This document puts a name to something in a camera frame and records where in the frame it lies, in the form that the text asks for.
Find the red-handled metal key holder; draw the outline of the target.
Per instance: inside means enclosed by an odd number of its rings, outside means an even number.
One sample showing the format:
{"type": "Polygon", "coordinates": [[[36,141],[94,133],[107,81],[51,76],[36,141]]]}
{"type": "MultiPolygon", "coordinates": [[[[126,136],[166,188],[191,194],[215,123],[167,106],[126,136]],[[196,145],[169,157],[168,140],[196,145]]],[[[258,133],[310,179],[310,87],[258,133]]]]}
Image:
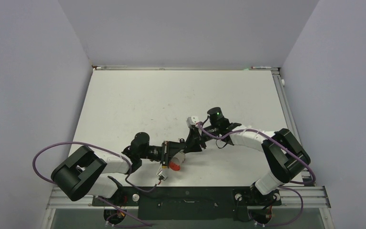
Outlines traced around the red-handled metal key holder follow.
{"type": "Polygon", "coordinates": [[[184,151],[180,151],[170,159],[168,167],[173,171],[179,171],[181,170],[182,164],[184,162],[185,153],[184,151]]]}

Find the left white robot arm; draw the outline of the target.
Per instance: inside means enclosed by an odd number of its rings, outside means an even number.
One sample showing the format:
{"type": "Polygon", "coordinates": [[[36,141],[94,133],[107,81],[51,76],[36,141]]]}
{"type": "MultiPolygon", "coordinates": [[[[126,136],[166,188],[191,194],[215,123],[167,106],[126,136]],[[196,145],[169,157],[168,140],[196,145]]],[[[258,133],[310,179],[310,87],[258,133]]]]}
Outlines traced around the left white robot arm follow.
{"type": "Polygon", "coordinates": [[[118,156],[95,153],[82,145],[54,169],[51,179],[72,201],[93,195],[118,205],[123,198],[122,185],[110,176],[111,173],[132,174],[142,166],[143,159],[148,159],[159,162],[156,175],[162,182],[167,179],[167,169],[176,165],[176,158],[184,156],[184,139],[165,141],[161,146],[151,146],[149,142],[149,135],[139,132],[118,156]]]}

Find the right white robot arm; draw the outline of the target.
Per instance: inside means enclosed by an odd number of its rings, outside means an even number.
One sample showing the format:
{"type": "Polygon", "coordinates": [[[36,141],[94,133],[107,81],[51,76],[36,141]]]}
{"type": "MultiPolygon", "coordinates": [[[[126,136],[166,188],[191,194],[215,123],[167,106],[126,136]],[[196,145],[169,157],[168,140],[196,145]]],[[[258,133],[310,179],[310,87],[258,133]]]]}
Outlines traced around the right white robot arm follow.
{"type": "Polygon", "coordinates": [[[263,204],[278,187],[292,183],[295,176],[309,168],[309,155],[289,129],[263,131],[233,123],[223,115],[220,107],[208,110],[207,120],[209,126],[204,126],[197,116],[186,119],[190,129],[187,147],[195,146],[197,151],[202,151],[206,142],[215,139],[264,153],[269,171],[250,186],[250,198],[255,204],[263,204]]]}

